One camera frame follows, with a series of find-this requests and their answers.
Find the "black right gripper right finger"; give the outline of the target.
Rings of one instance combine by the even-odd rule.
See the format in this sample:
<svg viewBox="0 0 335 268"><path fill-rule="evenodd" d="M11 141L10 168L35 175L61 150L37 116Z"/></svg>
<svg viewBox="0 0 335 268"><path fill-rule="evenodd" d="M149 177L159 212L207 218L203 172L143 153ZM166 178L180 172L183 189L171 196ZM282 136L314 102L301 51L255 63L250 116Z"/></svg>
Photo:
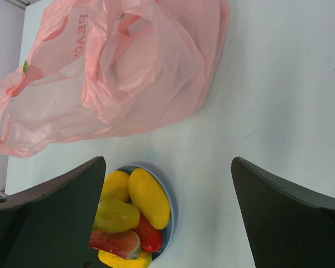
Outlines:
<svg viewBox="0 0 335 268"><path fill-rule="evenodd" d="M241 157L231 173L256 267L335 267L335 198Z"/></svg>

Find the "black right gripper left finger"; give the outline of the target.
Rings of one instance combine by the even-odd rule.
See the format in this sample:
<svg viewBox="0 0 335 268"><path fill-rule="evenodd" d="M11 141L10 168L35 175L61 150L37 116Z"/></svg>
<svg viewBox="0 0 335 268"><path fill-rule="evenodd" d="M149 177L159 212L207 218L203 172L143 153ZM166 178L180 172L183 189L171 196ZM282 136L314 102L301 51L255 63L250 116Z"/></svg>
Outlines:
<svg viewBox="0 0 335 268"><path fill-rule="evenodd" d="M103 157L0 198L0 267L104 267L89 247Z"/></svg>

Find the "fake watermelon slice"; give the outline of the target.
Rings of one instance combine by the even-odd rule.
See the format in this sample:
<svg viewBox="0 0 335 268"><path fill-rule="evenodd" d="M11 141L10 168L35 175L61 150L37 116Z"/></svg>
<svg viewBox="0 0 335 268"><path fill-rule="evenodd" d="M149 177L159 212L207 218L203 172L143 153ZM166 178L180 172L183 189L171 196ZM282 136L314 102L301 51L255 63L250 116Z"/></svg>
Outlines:
<svg viewBox="0 0 335 268"><path fill-rule="evenodd" d="M141 253L140 238L132 230L107 233L97 229L91 234L89 247L114 254L125 260L136 260Z"/></svg>

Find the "yellow fake pear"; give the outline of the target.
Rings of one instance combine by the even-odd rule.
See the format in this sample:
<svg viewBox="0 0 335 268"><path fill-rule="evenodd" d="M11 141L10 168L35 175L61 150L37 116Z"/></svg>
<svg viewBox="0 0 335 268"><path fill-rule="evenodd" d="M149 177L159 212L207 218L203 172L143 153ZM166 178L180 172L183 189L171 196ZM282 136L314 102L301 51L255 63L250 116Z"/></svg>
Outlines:
<svg viewBox="0 0 335 268"><path fill-rule="evenodd" d="M121 170L115 170L104 179L100 199L118 199L128 202L130 199L128 191L129 175Z"/></svg>

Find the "red orange fake mango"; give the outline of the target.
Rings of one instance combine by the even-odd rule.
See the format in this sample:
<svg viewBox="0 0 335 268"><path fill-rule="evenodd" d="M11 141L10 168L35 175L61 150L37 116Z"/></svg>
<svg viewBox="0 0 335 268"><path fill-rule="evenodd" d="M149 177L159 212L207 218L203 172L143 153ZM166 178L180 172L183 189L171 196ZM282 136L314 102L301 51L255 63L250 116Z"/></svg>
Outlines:
<svg viewBox="0 0 335 268"><path fill-rule="evenodd" d="M138 226L133 231L138 234L141 247L144 251L155 253L162 249L162 232L155 229L143 214L140 214Z"/></svg>

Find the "yellow fake mango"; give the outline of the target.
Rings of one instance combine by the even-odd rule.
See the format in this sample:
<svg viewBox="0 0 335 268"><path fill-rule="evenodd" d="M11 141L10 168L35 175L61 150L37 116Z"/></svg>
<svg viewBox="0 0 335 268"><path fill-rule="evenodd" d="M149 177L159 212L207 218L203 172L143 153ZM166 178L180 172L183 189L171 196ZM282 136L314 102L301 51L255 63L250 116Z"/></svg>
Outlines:
<svg viewBox="0 0 335 268"><path fill-rule="evenodd" d="M143 168L136 168L128 180L133 204L155 229L164 229L170 221L171 206L158 180Z"/></svg>

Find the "blue plastic bowl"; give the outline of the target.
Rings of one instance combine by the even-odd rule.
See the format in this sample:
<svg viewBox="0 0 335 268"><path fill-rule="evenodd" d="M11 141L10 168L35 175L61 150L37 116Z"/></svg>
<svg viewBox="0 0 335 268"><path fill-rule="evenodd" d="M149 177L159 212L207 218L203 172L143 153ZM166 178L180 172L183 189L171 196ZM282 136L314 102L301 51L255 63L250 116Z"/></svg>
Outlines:
<svg viewBox="0 0 335 268"><path fill-rule="evenodd" d="M156 261L172 242L177 222L178 203L169 178L158 167L136 162L119 168L129 175L129 202L140 211L135 232L143 250Z"/></svg>

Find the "pink plastic bag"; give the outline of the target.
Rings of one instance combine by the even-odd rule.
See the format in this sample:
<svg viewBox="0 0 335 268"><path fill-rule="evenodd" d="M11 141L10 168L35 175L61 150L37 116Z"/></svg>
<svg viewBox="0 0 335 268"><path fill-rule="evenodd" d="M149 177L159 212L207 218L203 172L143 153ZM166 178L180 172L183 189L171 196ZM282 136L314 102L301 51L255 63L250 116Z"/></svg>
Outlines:
<svg viewBox="0 0 335 268"><path fill-rule="evenodd" d="M221 59L227 1L53 1L0 80L0 153L122 137L193 116Z"/></svg>

